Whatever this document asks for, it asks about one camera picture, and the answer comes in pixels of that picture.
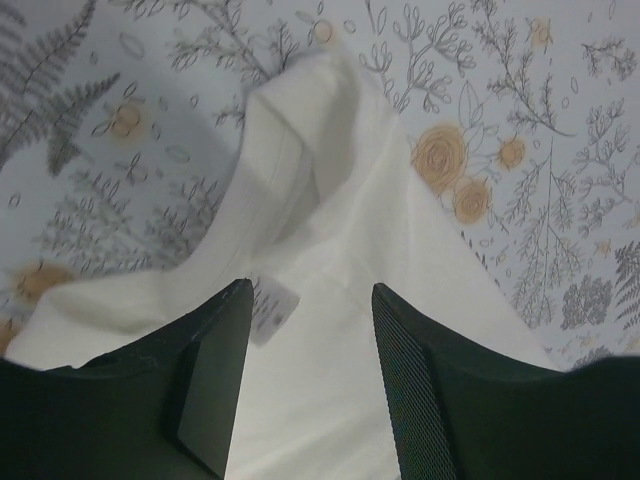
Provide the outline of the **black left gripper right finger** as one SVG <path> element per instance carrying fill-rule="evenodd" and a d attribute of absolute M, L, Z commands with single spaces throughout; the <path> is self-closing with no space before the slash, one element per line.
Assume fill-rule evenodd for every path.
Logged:
<path fill-rule="evenodd" d="M 494 352 L 382 283 L 375 338 L 404 479 L 635 479 L 639 361 L 559 372 Z"/>

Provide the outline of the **white t shirt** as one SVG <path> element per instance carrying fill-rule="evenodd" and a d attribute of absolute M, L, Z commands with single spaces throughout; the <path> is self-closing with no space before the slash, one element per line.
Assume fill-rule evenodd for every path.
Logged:
<path fill-rule="evenodd" d="M 392 479 L 376 283 L 497 352 L 550 365 L 410 158 L 398 115 L 351 59 L 301 59 L 250 95 L 239 164 L 195 252 L 167 272 L 55 288 L 8 357 L 78 367 L 259 274 L 297 303 L 248 349 L 228 477 Z"/>

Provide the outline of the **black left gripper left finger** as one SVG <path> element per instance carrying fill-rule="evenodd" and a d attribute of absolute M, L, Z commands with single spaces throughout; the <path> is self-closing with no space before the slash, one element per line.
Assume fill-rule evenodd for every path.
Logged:
<path fill-rule="evenodd" d="M 5 479 L 221 479 L 249 341 L 253 287 L 80 368 L 1 364 Z"/>

